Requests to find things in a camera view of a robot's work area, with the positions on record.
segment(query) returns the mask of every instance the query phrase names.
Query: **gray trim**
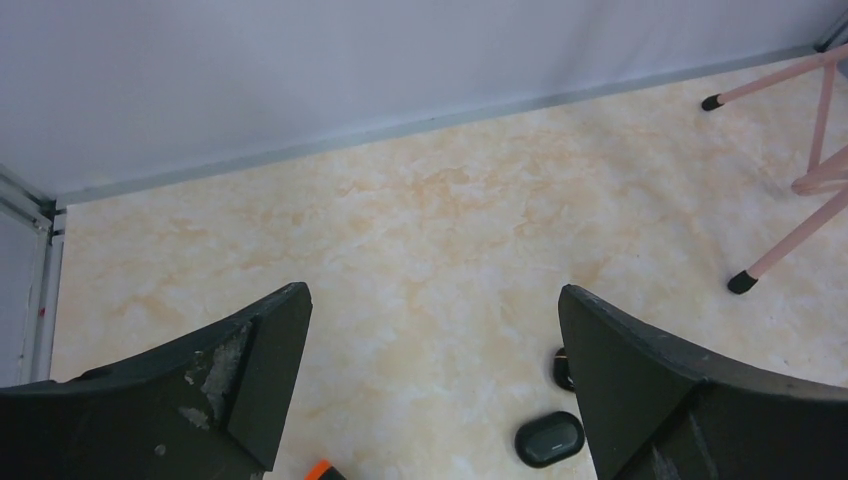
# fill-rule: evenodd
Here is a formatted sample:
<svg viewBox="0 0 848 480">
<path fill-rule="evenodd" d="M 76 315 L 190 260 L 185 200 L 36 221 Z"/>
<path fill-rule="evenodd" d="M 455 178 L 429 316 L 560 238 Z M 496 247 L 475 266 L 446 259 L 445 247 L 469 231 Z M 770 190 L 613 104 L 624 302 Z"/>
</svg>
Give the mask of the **gray trim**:
<svg viewBox="0 0 848 480">
<path fill-rule="evenodd" d="M 441 128 L 452 127 L 464 123 L 476 122 L 504 115 L 523 113 L 531 110 L 537 110 L 540 108 L 554 107 L 558 105 L 578 102 L 581 100 L 588 100 L 591 98 L 601 97 L 614 93 L 622 93 L 631 90 L 655 87 L 667 83 L 680 82 L 683 80 L 689 80 L 692 78 L 704 77 L 708 75 L 715 75 L 717 73 L 730 72 L 742 68 L 765 65 L 781 60 L 787 60 L 791 58 L 801 57 L 804 55 L 809 55 L 811 53 L 814 53 L 814 51 L 810 47 L 795 47 L 786 50 L 780 50 L 777 52 L 755 55 L 753 57 L 743 58 L 741 60 L 717 63 L 714 65 L 681 70 L 672 73 L 652 75 L 637 80 L 628 80 L 625 82 L 613 83 L 600 87 L 589 88 L 586 90 L 580 90 L 577 92 L 563 93 L 559 95 L 542 97 L 533 100 L 510 103 L 507 105 L 486 107 L 480 110 L 474 110 L 455 115 L 446 115 L 443 117 L 432 118 L 429 120 L 421 120 L 417 122 L 407 123 L 404 125 L 389 127 L 382 130 L 347 135 L 320 142 L 298 145 L 282 150 L 259 153 L 256 155 L 249 155 L 241 158 L 235 158 L 232 160 L 225 160 L 222 162 L 203 165 L 200 167 L 194 167 L 160 175 L 153 175 L 138 180 L 117 182 L 109 185 L 103 185 L 100 187 L 93 187 L 90 189 L 84 189 L 76 192 L 59 195 L 59 198 L 57 199 L 57 208 L 62 209 L 68 205 L 73 205 L 77 203 L 91 202 L 94 200 L 100 200 L 116 195 L 123 195 L 127 193 L 138 192 L 141 190 L 148 190 L 164 185 L 171 185 L 174 183 L 185 182 L 188 180 L 210 177 L 213 175 L 221 175 L 224 173 L 230 173 L 247 168 L 269 165 L 272 163 L 281 162 L 283 160 L 290 160 L 293 158 L 314 155 L 317 153 L 338 150 L 341 148 L 353 147 L 366 143 L 377 142 L 380 140 L 404 137 L 407 135 L 428 132 L 431 130 L 438 130 Z M 693 105 L 696 105 L 698 102 L 701 101 L 701 99 L 693 99 L 692 101 L 694 102 Z"/>
<path fill-rule="evenodd" d="M 34 363 L 36 337 L 39 329 L 39 310 L 41 309 L 41 290 L 44 283 L 44 260 L 47 255 L 47 241 L 49 232 L 41 231 L 38 235 L 38 245 L 33 261 L 32 287 L 29 291 L 29 307 L 27 308 L 27 319 L 24 334 L 24 348 L 21 355 L 21 370 L 18 382 L 30 383 L 34 380 Z"/>
<path fill-rule="evenodd" d="M 0 182 L 3 181 L 5 181 L 5 183 L 15 185 L 19 193 L 26 195 L 30 198 L 30 200 L 35 203 L 44 203 L 50 201 L 50 197 L 45 195 L 44 192 L 33 187 L 24 179 L 17 176 L 15 172 L 9 170 L 9 167 L 0 163 Z"/>
<path fill-rule="evenodd" d="M 59 304 L 59 279 L 62 273 L 64 235 L 54 236 L 47 250 L 44 281 L 42 283 L 41 307 L 44 315 L 35 332 L 35 347 L 32 357 L 31 380 L 38 382 L 50 378 L 53 359 L 53 338 L 56 332 L 56 308 Z"/>
<path fill-rule="evenodd" d="M 30 223 L 43 230 L 50 228 L 52 222 L 41 214 L 41 207 L 28 195 L 21 193 L 18 185 L 0 179 L 0 205 L 13 210 Z"/>
<path fill-rule="evenodd" d="M 3 202 L 2 198 L 0 198 L 0 212 L 8 215 L 10 218 L 17 220 L 18 222 L 21 222 L 21 224 L 25 225 L 30 230 L 33 230 L 33 231 L 36 231 L 36 232 L 40 232 L 40 231 L 44 230 L 39 225 L 33 223 L 32 219 L 30 217 L 28 217 L 26 215 L 22 215 L 20 210 L 17 210 L 15 208 L 10 208 L 8 205 L 6 205 L 6 203 Z"/>
<path fill-rule="evenodd" d="M 831 45 L 836 43 L 836 45 L 841 45 L 839 42 L 839 37 L 843 36 L 846 28 L 848 28 L 848 9 L 846 9 L 839 18 L 836 19 L 833 24 L 825 30 L 825 33 L 816 40 L 816 43 L 813 45 L 814 48 L 818 51 L 825 51 L 830 49 Z"/>
</svg>

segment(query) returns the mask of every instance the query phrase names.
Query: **black rubber foot cap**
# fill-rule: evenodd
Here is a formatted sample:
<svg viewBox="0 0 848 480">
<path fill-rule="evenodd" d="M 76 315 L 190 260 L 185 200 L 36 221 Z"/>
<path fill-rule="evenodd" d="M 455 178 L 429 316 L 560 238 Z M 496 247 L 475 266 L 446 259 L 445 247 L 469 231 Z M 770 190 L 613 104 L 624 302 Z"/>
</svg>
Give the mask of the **black rubber foot cap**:
<svg viewBox="0 0 848 480">
<path fill-rule="evenodd" d="M 571 380 L 571 369 L 568 367 L 565 348 L 560 348 L 554 355 L 553 377 L 554 383 L 559 385 L 559 388 L 569 392 L 574 391 L 574 381 Z"/>
<path fill-rule="evenodd" d="M 731 278 L 729 282 L 727 282 L 727 289 L 736 295 L 742 295 L 751 289 L 754 285 L 757 284 L 757 279 L 748 275 L 748 272 L 742 270 L 738 275 Z"/>
<path fill-rule="evenodd" d="M 711 112 L 722 105 L 724 104 L 718 103 L 718 94 L 715 94 L 712 97 L 707 97 L 703 102 L 701 102 L 701 108 L 705 112 Z"/>
</svg>

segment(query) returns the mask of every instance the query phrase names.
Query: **chipped paint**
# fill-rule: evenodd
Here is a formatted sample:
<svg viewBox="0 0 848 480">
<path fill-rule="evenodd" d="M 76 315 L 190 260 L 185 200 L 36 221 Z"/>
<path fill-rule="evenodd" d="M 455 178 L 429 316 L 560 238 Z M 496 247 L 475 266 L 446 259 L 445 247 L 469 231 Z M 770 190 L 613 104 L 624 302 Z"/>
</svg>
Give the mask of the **chipped paint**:
<svg viewBox="0 0 848 480">
<path fill-rule="evenodd" d="M 707 466 L 707 471 L 710 474 L 710 480 L 718 480 L 718 467 L 713 461 L 713 456 L 710 455 L 710 450 L 707 447 L 707 439 L 704 437 L 704 432 L 701 431 L 701 426 L 692 412 L 689 412 L 689 424 L 692 426 L 692 434 L 695 436 L 695 444 L 698 446 L 698 451 L 701 452 L 701 457 Z"/>
<path fill-rule="evenodd" d="M 224 415 L 224 395 L 230 390 L 238 371 L 239 360 L 244 352 L 249 330 L 250 324 L 247 324 L 242 327 L 237 336 L 215 349 L 212 355 L 212 368 L 206 376 L 206 381 L 200 387 L 200 391 L 209 400 L 212 416 L 216 422 L 220 421 Z"/>
<path fill-rule="evenodd" d="M 209 416 L 196 408 L 179 407 L 180 415 L 186 418 L 192 425 L 202 430 L 209 430 Z"/>
<path fill-rule="evenodd" d="M 656 445 L 653 447 L 651 465 L 654 467 L 654 478 L 656 480 L 681 480 L 674 462 L 660 453 Z"/>
<path fill-rule="evenodd" d="M 195 378 L 197 378 L 198 374 L 202 373 L 204 370 L 208 368 L 208 366 L 203 364 L 203 352 L 198 350 L 194 352 L 195 357 L 197 357 L 194 361 L 194 364 L 186 370 L 185 375 L 183 375 L 183 379 L 189 385 L 194 385 Z"/>
</svg>

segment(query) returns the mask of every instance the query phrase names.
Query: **black object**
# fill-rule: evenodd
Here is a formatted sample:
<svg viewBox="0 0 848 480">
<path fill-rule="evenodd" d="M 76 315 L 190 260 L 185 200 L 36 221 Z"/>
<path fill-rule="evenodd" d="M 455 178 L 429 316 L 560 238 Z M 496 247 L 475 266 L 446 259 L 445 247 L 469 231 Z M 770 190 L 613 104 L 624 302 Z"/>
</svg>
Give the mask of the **black object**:
<svg viewBox="0 0 848 480">
<path fill-rule="evenodd" d="M 257 480 L 274 466 L 312 302 L 293 283 L 67 383 L 0 389 L 4 478 Z"/>
<path fill-rule="evenodd" d="M 727 282 L 727 289 L 736 295 L 742 295 L 757 284 L 757 279 L 748 275 L 747 270 L 742 270 Z"/>
<path fill-rule="evenodd" d="M 515 433 L 515 451 L 522 462 L 544 468 L 583 448 L 580 420 L 568 412 L 554 412 L 528 422 Z"/>
<path fill-rule="evenodd" d="M 701 102 L 701 109 L 703 109 L 705 112 L 711 112 L 716 108 L 724 105 L 723 103 L 718 103 L 718 95 L 719 94 L 716 94 L 711 97 L 705 98 L 704 101 Z"/>
<path fill-rule="evenodd" d="M 568 355 L 565 354 L 565 348 L 560 348 L 554 354 L 553 368 L 551 370 L 554 383 L 559 385 L 563 390 L 574 391 L 574 380 L 571 379 L 571 370 L 568 368 Z"/>
<path fill-rule="evenodd" d="M 723 357 L 573 285 L 559 317 L 600 480 L 845 478 L 848 389 Z"/>
<path fill-rule="evenodd" d="M 327 471 L 324 472 L 323 475 L 318 477 L 320 480 L 346 480 L 344 475 L 341 474 L 336 467 L 330 467 Z"/>
</svg>

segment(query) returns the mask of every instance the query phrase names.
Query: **pink metal frame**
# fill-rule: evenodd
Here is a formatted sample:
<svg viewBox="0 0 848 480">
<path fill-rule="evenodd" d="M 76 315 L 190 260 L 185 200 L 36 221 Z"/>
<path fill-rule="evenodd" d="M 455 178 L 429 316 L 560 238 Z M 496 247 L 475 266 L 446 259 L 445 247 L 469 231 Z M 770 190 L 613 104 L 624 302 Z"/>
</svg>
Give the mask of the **pink metal frame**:
<svg viewBox="0 0 848 480">
<path fill-rule="evenodd" d="M 719 105 L 732 102 L 737 98 L 757 92 L 790 78 L 803 75 L 817 68 L 824 68 L 821 96 L 819 98 L 816 127 L 813 131 L 813 145 L 810 148 L 810 159 L 807 164 L 807 174 L 792 183 L 792 191 L 798 195 L 815 195 L 818 193 L 838 191 L 820 209 L 810 215 L 789 235 L 766 252 L 746 271 L 752 279 L 758 279 L 768 269 L 774 266 L 795 247 L 821 228 L 828 220 L 848 206 L 848 146 L 842 148 L 824 162 L 820 162 L 822 142 L 824 140 L 827 115 L 830 109 L 830 98 L 833 93 L 833 78 L 836 75 L 836 63 L 848 58 L 848 45 L 834 50 L 810 56 L 806 60 L 788 68 L 772 73 L 747 85 L 719 94 L 716 98 Z"/>
</svg>

